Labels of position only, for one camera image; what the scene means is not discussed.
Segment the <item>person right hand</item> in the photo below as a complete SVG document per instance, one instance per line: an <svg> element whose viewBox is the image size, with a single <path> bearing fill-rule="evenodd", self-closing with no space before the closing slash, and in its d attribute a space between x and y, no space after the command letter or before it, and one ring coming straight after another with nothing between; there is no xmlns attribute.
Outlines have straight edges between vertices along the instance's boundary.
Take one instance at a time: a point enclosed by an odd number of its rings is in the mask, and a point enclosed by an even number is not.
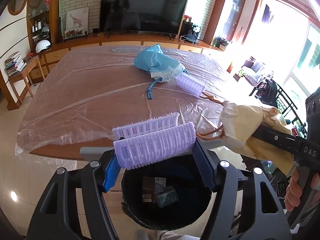
<svg viewBox="0 0 320 240"><path fill-rule="evenodd" d="M285 196L285 208L287 211L292 211L295 207L300 204L300 197L302 195L302 187L298 183L299 181L299 170L298 167L294 168L291 174L290 183L286 189ZM319 202L319 174L316 173L313 176L310 187L315 189L316 192L313 196L311 205L317 204Z"/></svg>

